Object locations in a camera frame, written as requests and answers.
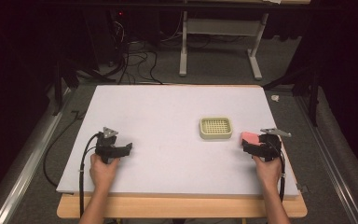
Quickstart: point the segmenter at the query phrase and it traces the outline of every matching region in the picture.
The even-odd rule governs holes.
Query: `metal rail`
[[[336,189],[337,196],[341,200],[341,203],[347,213],[348,218],[350,219],[351,223],[358,224],[358,206],[351,195],[350,189],[348,188],[347,184],[342,178],[341,173],[336,167],[334,159],[331,156],[326,144],[324,143],[322,135],[320,134],[319,130],[313,126],[312,121],[308,117],[308,109],[305,100],[301,96],[298,96],[295,99],[300,109],[302,110],[304,118],[310,126],[310,130],[312,131],[313,137],[315,138],[319,146],[319,153],[324,163],[324,167],[326,168],[326,171],[330,176],[331,182]]]
[[[43,7],[118,7],[121,9],[157,9],[157,10],[177,10],[177,11],[240,11],[240,12],[307,12],[307,13],[332,13],[341,11],[341,5],[331,7],[317,7],[308,4],[295,4],[295,5],[277,5],[260,2],[257,3],[113,3],[113,2],[73,2],[73,1],[60,1],[51,2],[46,1],[40,4]]]
[[[73,96],[72,92],[69,92],[69,89],[66,90],[65,94],[65,100],[63,102],[62,110],[57,116],[50,116],[46,120],[47,127],[44,130],[44,134],[41,134],[39,137],[40,139],[34,139],[34,141],[37,143],[34,146],[33,152],[28,159],[28,161],[25,163],[24,168],[21,171],[21,174],[19,175],[19,178],[17,179],[16,183],[14,184],[12,190],[10,191],[9,195],[7,196],[7,199],[5,200],[4,204],[2,205],[2,208],[0,210],[0,224],[8,223],[10,219],[12,218],[13,214],[15,213],[18,205],[21,202],[22,196],[25,194],[25,191],[28,189],[28,186],[30,185],[34,173],[36,171],[36,168],[41,161],[46,148],[48,147],[48,142],[53,135],[61,117],[62,117],[62,111],[66,108],[68,105],[71,97]]]

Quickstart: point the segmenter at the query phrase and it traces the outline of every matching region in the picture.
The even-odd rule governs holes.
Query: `human hand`
[[[253,156],[253,159],[263,190],[277,190],[277,184],[282,174],[281,160],[276,158],[272,161],[261,161],[257,156]]]
[[[91,167],[89,168],[89,175],[94,183],[95,189],[109,190],[113,180],[116,176],[117,165],[120,161],[115,158],[110,164],[105,164],[101,157],[97,154],[92,154]]]

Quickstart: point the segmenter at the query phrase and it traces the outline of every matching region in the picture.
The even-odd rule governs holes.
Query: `pink object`
[[[261,143],[258,142],[259,141],[258,134],[256,134],[256,133],[243,132],[243,133],[241,133],[241,141],[242,141],[242,139],[252,145],[256,145],[256,146],[261,145]]]

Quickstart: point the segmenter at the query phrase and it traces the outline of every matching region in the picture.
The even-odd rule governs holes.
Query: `metal bracket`
[[[286,133],[286,132],[281,131],[281,130],[276,129],[276,128],[261,129],[260,132],[269,133],[269,134],[276,134],[276,135],[283,136],[283,137],[291,137],[292,136],[290,133]]]
[[[112,130],[112,129],[108,129],[106,127],[103,127],[103,138],[110,138],[112,136],[115,136],[116,134],[118,134],[118,132]]]
[[[301,192],[301,193],[308,193],[310,192],[310,190],[308,189],[307,185],[300,185],[298,183],[296,183],[297,189]]]

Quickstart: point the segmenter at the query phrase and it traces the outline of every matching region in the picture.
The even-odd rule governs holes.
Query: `grid tray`
[[[232,127],[228,118],[203,118],[200,120],[200,136],[203,139],[228,139]]]

